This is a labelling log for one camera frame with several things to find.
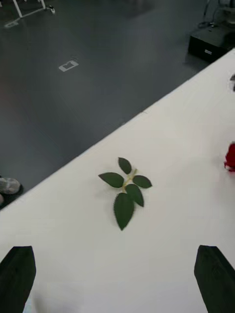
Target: white shoe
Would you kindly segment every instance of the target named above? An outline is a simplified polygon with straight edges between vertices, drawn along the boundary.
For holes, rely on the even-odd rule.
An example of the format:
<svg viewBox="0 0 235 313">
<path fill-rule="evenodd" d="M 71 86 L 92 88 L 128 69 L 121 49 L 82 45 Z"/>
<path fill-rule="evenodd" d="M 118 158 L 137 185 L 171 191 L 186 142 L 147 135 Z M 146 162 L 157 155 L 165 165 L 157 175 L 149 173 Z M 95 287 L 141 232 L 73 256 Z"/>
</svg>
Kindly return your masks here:
<svg viewBox="0 0 235 313">
<path fill-rule="evenodd" d="M 0 178 L 0 193 L 6 195 L 16 194 L 21 184 L 14 178 Z"/>
</svg>

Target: green leaf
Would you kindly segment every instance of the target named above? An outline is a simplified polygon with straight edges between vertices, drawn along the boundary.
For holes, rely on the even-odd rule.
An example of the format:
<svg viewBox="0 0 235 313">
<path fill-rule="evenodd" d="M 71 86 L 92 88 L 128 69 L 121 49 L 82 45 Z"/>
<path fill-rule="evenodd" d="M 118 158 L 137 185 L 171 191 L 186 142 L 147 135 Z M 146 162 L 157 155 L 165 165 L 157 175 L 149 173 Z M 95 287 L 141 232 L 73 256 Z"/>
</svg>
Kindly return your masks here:
<svg viewBox="0 0 235 313">
<path fill-rule="evenodd" d="M 114 214 L 121 230 L 130 222 L 133 213 L 134 202 L 130 196 L 123 192 L 119 193 L 114 202 Z"/>
<path fill-rule="evenodd" d="M 117 173 L 107 172 L 100 174 L 99 177 L 114 188 L 121 188 L 124 183 L 124 178 Z"/>
<path fill-rule="evenodd" d="M 118 164 L 124 173 L 126 174 L 131 173 L 131 163 L 128 160 L 126 160 L 125 158 L 119 157 Z"/>
<path fill-rule="evenodd" d="M 125 187 L 126 192 L 131 197 L 133 201 L 135 201 L 138 205 L 143 206 L 143 196 L 139 187 L 134 184 L 129 184 Z"/>
<path fill-rule="evenodd" d="M 151 181 L 147 177 L 142 175 L 136 175 L 133 178 L 133 183 L 142 188 L 152 187 Z"/>
</svg>

